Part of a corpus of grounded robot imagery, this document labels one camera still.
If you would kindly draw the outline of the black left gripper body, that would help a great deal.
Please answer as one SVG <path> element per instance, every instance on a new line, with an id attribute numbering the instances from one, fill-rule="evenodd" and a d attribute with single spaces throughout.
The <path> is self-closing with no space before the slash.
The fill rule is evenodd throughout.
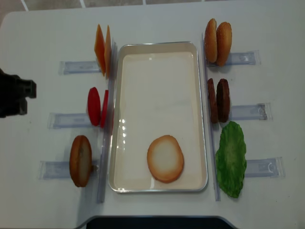
<path id="1" fill-rule="evenodd" d="M 37 85 L 33 80 L 21 79 L 0 70 L 0 117 L 26 115 L 26 98 L 35 99 Z"/>

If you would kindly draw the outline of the dark robot base front edge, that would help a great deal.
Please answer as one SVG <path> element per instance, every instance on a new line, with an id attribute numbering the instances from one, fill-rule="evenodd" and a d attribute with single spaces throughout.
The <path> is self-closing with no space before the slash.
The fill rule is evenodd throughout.
<path id="1" fill-rule="evenodd" d="M 234 229 L 220 217 L 202 216 L 109 216 L 95 217 L 80 229 Z"/>

